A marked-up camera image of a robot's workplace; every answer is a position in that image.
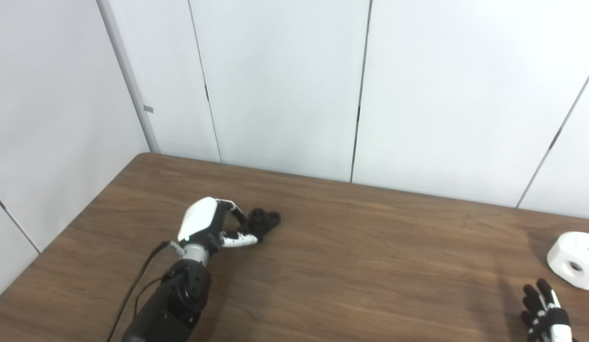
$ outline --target robot finger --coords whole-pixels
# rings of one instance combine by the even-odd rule
[[[242,234],[240,232],[228,232],[223,237],[223,247],[237,248],[255,245],[258,243],[258,238],[252,234]]]
[[[533,317],[545,315],[545,311],[543,310],[541,302],[537,297],[524,297],[524,299],[522,299],[522,303],[524,303],[524,306],[526,307],[528,312],[533,315]]]
[[[558,297],[554,292],[554,289],[545,279],[541,278],[537,281],[537,288],[545,298],[545,304],[547,309],[561,307],[560,302],[558,301]]]
[[[524,297],[526,301],[523,300],[523,303],[529,312],[539,315],[540,312],[545,313],[547,311],[543,296],[533,286],[526,284],[524,286],[524,294],[526,295]]]
[[[529,329],[529,333],[533,332],[533,326],[535,323],[539,322],[537,318],[533,317],[533,315],[526,310],[522,311],[520,318],[522,319],[522,322],[524,322],[524,325]]]
[[[244,212],[242,211],[242,209],[237,205],[237,203],[229,200],[229,199],[215,199],[218,203],[221,203],[222,205],[224,205],[227,210],[229,210],[231,212],[231,214],[233,214],[233,216],[235,216],[235,218],[237,219],[237,221],[240,223],[240,225],[242,225],[243,223],[246,222],[246,214],[244,214]]]

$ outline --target black object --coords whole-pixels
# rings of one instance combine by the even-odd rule
[[[155,255],[157,255],[157,253],[159,253],[162,249],[164,249],[169,244],[170,244],[169,241],[160,242],[160,244],[157,247],[155,247],[155,249],[153,251],[151,251],[151,253],[149,254],[149,257],[147,258],[147,260],[145,260],[144,264],[142,264],[140,271],[138,271],[138,275],[136,275],[136,279],[134,279],[134,282],[132,282],[132,285],[130,285],[128,292],[126,292],[125,296],[123,297],[123,301],[121,302],[121,305],[119,305],[119,309],[117,311],[117,315],[115,316],[115,320],[112,323],[111,330],[109,331],[108,337],[106,337],[106,342],[111,341],[112,334],[115,333],[115,328],[117,327],[117,324],[119,322],[119,318],[121,318],[121,314],[123,313],[123,310],[125,309],[125,305],[127,304],[128,299],[132,295],[134,288],[136,287],[136,285],[138,285],[140,278],[142,278],[144,271],[147,270],[147,267],[151,263],[151,260],[153,260]]]
[[[223,222],[228,211],[229,208],[219,206],[209,227],[191,235],[188,241],[183,241],[180,245],[185,247],[192,243],[203,246],[211,256],[220,250],[223,234],[226,236],[237,236],[238,233],[251,234],[257,238],[258,242],[261,242],[264,236],[281,221],[278,212],[267,213],[261,208],[252,210],[248,219],[243,213],[232,210],[231,212],[240,222],[240,226],[236,232],[225,233]],[[141,272],[144,271],[149,261],[150,259],[147,260]],[[140,313],[134,316],[132,323],[123,334],[122,342],[186,342],[194,331],[195,325],[201,317],[201,311],[208,301],[211,283],[212,278],[201,262],[186,258],[175,262],[161,278],[160,285],[142,307]],[[130,288],[127,298],[134,286],[135,284]]]
[[[552,286],[545,280],[537,281],[539,291],[529,284],[524,286],[522,300],[526,310],[520,318],[528,329],[527,342],[578,342],[572,337],[570,321],[566,310],[562,309],[560,301]]]
[[[258,242],[262,242],[264,236],[279,225],[280,222],[280,213],[275,211],[265,212],[261,208],[255,208],[248,215],[248,220],[237,228],[237,231],[244,235],[254,235]]]
[[[140,292],[138,292],[138,296],[136,296],[136,299],[134,300],[134,316],[132,316],[132,319],[134,319],[134,317],[136,317],[136,315],[138,314],[138,300],[140,299],[140,296],[142,296],[142,294],[147,290],[147,288],[151,287],[151,285],[155,284],[160,280],[161,278],[153,279],[151,282],[145,285],[142,288],[142,290],[140,290]]]
[[[123,334],[123,342],[186,342],[208,301],[212,278],[197,261],[179,260]]]

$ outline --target wood grain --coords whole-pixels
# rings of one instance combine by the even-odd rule
[[[538,277],[589,340],[589,292],[544,262],[589,220],[141,154],[0,297],[0,342],[103,341],[148,253],[208,195],[283,221],[210,260],[192,341],[523,342],[522,286]],[[174,260],[162,252],[141,285]],[[129,320],[131,303],[120,332]]]

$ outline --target white robotic hand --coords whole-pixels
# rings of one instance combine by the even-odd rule
[[[239,221],[236,231],[223,231],[223,223],[227,212],[231,212]],[[182,220],[178,232],[178,243],[181,246],[192,243],[203,245],[211,253],[221,247],[243,247],[261,242],[262,238],[280,222],[277,212],[264,212],[254,209],[248,219],[230,200],[205,197],[190,206]]]
[[[528,328],[527,342],[578,342],[572,337],[566,310],[562,309],[554,290],[545,279],[537,281],[537,288],[524,286],[524,306],[520,317]]]

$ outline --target white block with hole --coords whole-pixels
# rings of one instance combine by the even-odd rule
[[[562,234],[548,253],[548,264],[565,281],[589,290],[589,234]]]

